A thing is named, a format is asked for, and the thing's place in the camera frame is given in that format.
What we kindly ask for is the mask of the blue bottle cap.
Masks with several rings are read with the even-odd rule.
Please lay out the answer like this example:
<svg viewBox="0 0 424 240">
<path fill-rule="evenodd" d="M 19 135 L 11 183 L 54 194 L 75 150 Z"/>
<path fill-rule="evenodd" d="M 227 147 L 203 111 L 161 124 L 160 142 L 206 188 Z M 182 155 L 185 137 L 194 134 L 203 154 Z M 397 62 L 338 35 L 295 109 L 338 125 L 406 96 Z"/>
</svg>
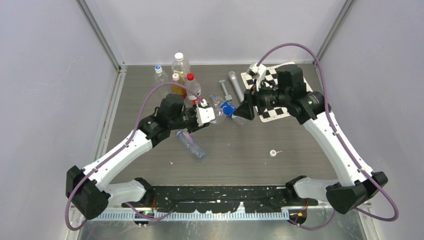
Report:
<svg viewBox="0 0 424 240">
<path fill-rule="evenodd" d="M 233 117 L 233 114 L 236 110 L 233 105 L 229 104 L 226 101 L 221 105 L 220 108 L 222 109 L 223 114 L 229 117 Z"/>
</svg>

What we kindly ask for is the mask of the blue label clear bottle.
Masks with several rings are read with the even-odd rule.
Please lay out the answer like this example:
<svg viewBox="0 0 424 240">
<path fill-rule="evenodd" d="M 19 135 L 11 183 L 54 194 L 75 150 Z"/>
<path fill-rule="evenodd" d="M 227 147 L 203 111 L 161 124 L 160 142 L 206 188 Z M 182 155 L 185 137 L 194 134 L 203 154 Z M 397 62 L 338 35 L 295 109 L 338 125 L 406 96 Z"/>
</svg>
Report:
<svg viewBox="0 0 424 240">
<path fill-rule="evenodd" d="M 213 125 L 220 124 L 229 117 L 224 115 L 221 107 L 213 106 L 212 110 L 214 113 L 214 119 L 209 122 L 210 124 L 213 124 Z"/>
</svg>

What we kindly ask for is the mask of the clear bottle pink label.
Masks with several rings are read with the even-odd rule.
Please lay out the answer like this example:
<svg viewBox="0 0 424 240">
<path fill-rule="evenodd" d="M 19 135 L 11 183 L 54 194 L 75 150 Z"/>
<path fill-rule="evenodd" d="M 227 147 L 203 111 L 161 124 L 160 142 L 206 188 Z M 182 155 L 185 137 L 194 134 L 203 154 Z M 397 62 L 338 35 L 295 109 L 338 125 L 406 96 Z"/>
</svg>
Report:
<svg viewBox="0 0 424 240">
<path fill-rule="evenodd" d="M 186 130 L 178 129 L 175 131 L 175 135 L 194 159 L 200 162 L 206 158 L 206 152 L 194 141 L 192 136 Z"/>
</svg>

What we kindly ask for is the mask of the white bottle cap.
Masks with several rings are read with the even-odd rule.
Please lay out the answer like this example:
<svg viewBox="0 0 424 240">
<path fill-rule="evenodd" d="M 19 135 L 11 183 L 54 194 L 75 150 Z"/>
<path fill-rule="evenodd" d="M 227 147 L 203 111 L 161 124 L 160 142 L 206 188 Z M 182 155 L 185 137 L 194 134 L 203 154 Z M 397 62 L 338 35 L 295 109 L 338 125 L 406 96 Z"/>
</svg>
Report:
<svg viewBox="0 0 424 240">
<path fill-rule="evenodd" d="M 272 149 L 272 150 L 269 151 L 269 155 L 271 157 L 275 157 L 277 154 L 278 154 L 278 152 L 275 149 Z"/>
</svg>

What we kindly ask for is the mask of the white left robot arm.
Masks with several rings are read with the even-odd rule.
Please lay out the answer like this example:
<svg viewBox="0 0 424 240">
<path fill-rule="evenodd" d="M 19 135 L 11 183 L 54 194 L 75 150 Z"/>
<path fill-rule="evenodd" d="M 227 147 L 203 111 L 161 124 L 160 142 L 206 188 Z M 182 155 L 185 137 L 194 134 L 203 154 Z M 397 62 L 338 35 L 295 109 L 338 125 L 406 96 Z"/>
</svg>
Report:
<svg viewBox="0 0 424 240">
<path fill-rule="evenodd" d="M 154 197 L 145 180 L 137 178 L 116 184 L 111 181 L 135 159 L 167 139 L 172 131 L 196 132 L 214 120 L 214 109 L 206 100 L 186 107 L 181 96 L 168 94 L 154 113 L 142 118 L 112 150 L 83 168 L 73 166 L 67 171 L 66 197 L 87 220 L 95 219 L 108 207 L 127 202 L 148 207 Z"/>
</svg>

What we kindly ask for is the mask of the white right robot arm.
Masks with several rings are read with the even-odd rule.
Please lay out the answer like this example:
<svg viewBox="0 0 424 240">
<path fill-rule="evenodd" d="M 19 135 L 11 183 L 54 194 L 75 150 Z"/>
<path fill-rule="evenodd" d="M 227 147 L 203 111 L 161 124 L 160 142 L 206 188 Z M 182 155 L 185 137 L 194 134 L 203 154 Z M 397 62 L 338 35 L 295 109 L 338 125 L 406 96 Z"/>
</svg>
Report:
<svg viewBox="0 0 424 240">
<path fill-rule="evenodd" d="M 298 65 L 283 64 L 270 73 L 266 66 L 254 63 L 246 73 L 250 82 L 235 115 L 252 120 L 266 110 L 285 108 L 314 137 L 336 173 L 335 180 L 299 176 L 287 182 L 288 203 L 299 205 L 304 199 L 314 199 L 346 214 L 388 182 L 385 173 L 374 171 L 352 149 L 334 113 L 325 105 L 324 95 L 309 87 Z"/>
</svg>

